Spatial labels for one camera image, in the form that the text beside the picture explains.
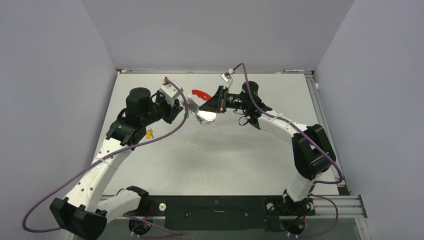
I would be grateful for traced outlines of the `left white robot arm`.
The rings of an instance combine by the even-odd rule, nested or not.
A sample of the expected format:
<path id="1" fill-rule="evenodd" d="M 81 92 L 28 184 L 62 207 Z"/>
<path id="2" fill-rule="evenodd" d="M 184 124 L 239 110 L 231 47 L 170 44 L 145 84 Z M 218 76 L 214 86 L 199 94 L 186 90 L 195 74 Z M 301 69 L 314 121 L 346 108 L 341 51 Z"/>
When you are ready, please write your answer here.
<path id="1" fill-rule="evenodd" d="M 130 90 L 125 108 L 110 125 L 100 150 L 87 170 L 77 174 L 79 181 L 64 198 L 55 198 L 50 211 L 58 225 L 84 239 L 96 240 L 112 220 L 133 211 L 143 215 L 148 211 L 148 192 L 129 186 L 117 195 L 102 200 L 109 182 L 124 160 L 146 136 L 147 127 L 163 120 L 171 124 L 183 110 L 179 97 L 183 90 L 170 83 L 154 94 L 137 87 Z"/>

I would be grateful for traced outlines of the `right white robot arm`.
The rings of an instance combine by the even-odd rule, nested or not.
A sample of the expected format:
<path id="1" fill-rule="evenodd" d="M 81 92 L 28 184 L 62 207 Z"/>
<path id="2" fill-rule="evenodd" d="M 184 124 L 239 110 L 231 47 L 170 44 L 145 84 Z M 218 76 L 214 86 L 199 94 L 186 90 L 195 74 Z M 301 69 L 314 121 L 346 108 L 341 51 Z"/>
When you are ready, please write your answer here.
<path id="1" fill-rule="evenodd" d="M 282 207 L 287 213 L 295 214 L 302 208 L 302 201 L 310 195 L 321 175 L 336 161 L 334 150 L 321 125 L 300 124 L 278 116 L 263 103 L 258 90 L 259 85 L 254 81 L 243 83 L 238 94 L 229 93 L 221 85 L 199 109 L 216 114 L 223 114 L 227 109 L 242 110 L 250 125 L 291 144 L 297 174 L 283 193 Z"/>

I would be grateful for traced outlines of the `yellow key tag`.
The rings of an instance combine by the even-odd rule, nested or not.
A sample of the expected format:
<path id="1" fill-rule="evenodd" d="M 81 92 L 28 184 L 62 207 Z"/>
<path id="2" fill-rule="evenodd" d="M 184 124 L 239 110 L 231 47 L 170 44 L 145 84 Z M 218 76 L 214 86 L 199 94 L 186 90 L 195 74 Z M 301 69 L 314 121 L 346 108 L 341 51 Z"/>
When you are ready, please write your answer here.
<path id="1" fill-rule="evenodd" d="M 153 135 L 153 129 L 151 127 L 147 127 L 146 128 L 146 135 L 145 135 L 147 140 L 153 139 L 154 135 Z"/>

